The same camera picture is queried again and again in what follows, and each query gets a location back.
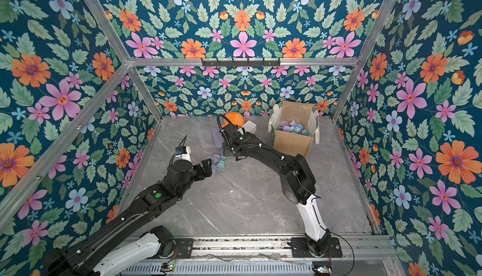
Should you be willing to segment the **teal hourglass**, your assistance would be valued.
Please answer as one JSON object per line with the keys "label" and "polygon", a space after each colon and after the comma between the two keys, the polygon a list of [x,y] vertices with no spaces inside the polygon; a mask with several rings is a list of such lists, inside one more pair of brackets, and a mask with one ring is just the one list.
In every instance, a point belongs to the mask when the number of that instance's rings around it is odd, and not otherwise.
{"label": "teal hourglass", "polygon": [[221,157],[217,163],[217,169],[225,169],[226,167],[226,157]]}

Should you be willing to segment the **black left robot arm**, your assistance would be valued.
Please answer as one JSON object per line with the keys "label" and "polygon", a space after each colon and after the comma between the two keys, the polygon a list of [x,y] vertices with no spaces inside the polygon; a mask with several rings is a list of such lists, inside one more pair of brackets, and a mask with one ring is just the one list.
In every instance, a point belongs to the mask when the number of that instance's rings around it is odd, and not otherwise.
{"label": "black left robot arm", "polygon": [[108,253],[138,229],[161,216],[183,198],[196,181],[212,175],[212,160],[193,165],[177,160],[163,180],[141,191],[110,223],[70,248],[57,249],[44,258],[45,275],[100,275],[94,270]]}

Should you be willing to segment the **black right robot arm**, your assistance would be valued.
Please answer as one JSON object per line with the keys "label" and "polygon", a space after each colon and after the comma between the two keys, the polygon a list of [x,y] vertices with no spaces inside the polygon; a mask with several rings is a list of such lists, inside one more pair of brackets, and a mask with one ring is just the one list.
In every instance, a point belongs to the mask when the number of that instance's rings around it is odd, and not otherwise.
{"label": "black right robot arm", "polygon": [[223,150],[228,155],[237,159],[255,159],[279,176],[283,195],[296,205],[300,213],[308,250],[315,257],[322,256],[328,249],[331,232],[321,217],[316,180],[305,157],[282,153],[263,143],[256,135],[238,131],[232,124],[222,127],[220,134],[224,139]]}

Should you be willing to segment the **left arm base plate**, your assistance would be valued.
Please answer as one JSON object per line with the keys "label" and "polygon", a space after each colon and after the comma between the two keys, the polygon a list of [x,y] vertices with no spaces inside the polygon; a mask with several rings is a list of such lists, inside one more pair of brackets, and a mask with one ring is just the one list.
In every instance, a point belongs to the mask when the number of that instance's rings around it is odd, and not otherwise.
{"label": "left arm base plate", "polygon": [[188,259],[191,258],[193,252],[193,238],[174,238],[167,241],[167,244],[161,245],[158,251],[159,258],[171,259]]}

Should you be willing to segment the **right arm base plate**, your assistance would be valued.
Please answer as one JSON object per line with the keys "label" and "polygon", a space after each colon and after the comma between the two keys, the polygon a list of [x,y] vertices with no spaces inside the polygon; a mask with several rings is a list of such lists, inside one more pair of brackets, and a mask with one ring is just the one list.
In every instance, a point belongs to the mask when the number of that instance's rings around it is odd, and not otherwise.
{"label": "right arm base plate", "polygon": [[331,238],[325,245],[313,242],[306,237],[291,238],[287,243],[294,258],[341,258],[343,252],[339,239]]}

